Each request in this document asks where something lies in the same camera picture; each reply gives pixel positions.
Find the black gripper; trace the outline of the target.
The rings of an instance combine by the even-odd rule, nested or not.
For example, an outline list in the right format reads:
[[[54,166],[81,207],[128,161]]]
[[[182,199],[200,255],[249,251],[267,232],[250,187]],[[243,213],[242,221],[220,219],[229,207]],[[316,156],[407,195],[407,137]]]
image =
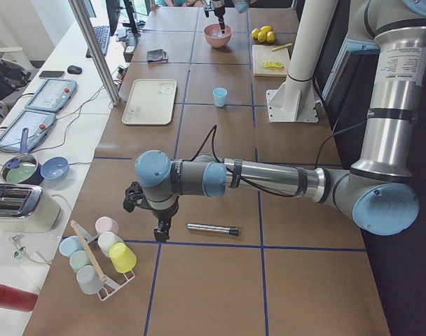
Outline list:
[[[179,210],[178,197],[176,197],[173,205],[163,210],[154,209],[149,204],[140,184],[137,181],[133,181],[125,190],[123,208],[130,213],[134,211],[136,207],[152,211],[153,215],[159,219],[157,226],[153,229],[154,237],[156,240],[166,242],[170,238],[171,218],[175,216]]]
[[[224,0],[210,1],[207,5],[203,6],[203,10],[207,18],[209,17],[210,12],[214,13],[214,15],[218,18],[221,33],[225,33]]]

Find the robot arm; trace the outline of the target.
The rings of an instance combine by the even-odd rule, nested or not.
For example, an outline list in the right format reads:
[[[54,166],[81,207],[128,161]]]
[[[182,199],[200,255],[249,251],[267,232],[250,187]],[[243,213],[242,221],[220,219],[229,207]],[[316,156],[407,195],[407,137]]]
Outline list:
[[[123,208],[151,211],[154,236],[165,242],[180,196],[221,196],[248,185],[328,204],[375,235],[408,228],[420,208],[406,159],[426,69],[426,1],[352,1],[345,44],[351,53],[378,54],[362,151],[351,168],[307,170],[202,153],[171,160],[150,150],[135,162],[137,180]]]
[[[232,0],[232,5],[239,13],[244,13],[250,6],[250,1],[245,0]],[[226,25],[224,23],[224,15],[226,13],[226,2],[224,0],[210,1],[203,7],[205,16],[208,18],[209,14],[213,12],[214,16],[218,19],[221,32],[225,33]]]

